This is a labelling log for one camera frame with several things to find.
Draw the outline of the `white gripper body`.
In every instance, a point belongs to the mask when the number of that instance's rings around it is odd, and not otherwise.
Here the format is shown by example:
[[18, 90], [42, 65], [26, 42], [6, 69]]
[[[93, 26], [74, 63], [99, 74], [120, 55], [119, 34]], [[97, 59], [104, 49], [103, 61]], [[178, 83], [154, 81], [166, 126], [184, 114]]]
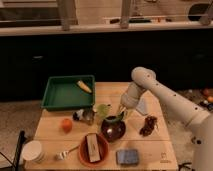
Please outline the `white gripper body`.
[[135, 82], [131, 82], [121, 96], [120, 108], [134, 109], [138, 105], [140, 98], [145, 91], [145, 88], [138, 86]]

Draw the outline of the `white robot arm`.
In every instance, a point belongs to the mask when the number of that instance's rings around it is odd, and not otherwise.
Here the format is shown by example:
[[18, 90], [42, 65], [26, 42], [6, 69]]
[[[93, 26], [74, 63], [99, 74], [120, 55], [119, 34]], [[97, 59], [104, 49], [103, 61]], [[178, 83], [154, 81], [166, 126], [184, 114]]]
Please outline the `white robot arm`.
[[132, 82], [122, 94], [120, 104], [135, 108], [146, 91], [150, 91], [175, 114], [196, 138], [191, 171], [213, 171], [213, 114], [161, 84], [153, 70], [136, 67]]

